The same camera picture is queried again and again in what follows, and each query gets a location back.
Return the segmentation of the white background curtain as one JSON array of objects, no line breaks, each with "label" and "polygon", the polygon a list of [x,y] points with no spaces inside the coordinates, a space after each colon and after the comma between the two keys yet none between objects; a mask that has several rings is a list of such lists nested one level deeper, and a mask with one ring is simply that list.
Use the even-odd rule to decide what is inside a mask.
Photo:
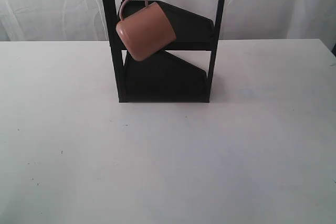
[{"label": "white background curtain", "polygon": [[[162,0],[214,19],[217,0]],[[222,39],[335,43],[335,0],[225,0]],[[107,40],[102,0],[1,0],[1,40]]]}]

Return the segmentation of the pink ceramic mug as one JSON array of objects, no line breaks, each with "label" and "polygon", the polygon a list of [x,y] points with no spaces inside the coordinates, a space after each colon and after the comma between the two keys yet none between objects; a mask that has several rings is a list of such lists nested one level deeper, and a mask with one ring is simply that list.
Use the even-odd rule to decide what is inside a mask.
[{"label": "pink ceramic mug", "polygon": [[120,21],[116,25],[116,32],[131,57],[143,61],[175,41],[176,34],[168,17],[156,2],[149,4],[149,0],[144,0],[144,8],[124,17],[123,11],[129,1],[124,0],[120,6]]}]

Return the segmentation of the black metal shelf rack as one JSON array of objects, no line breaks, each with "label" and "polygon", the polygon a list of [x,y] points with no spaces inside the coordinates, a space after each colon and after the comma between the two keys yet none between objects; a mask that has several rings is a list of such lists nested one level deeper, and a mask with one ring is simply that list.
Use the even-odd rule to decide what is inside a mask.
[{"label": "black metal shelf rack", "polygon": [[[168,17],[176,40],[143,61],[134,60],[116,32],[120,21],[115,0],[102,0],[120,102],[208,102],[224,0],[218,0],[216,19],[156,2]],[[144,0],[130,0],[128,17],[144,8]]]}]

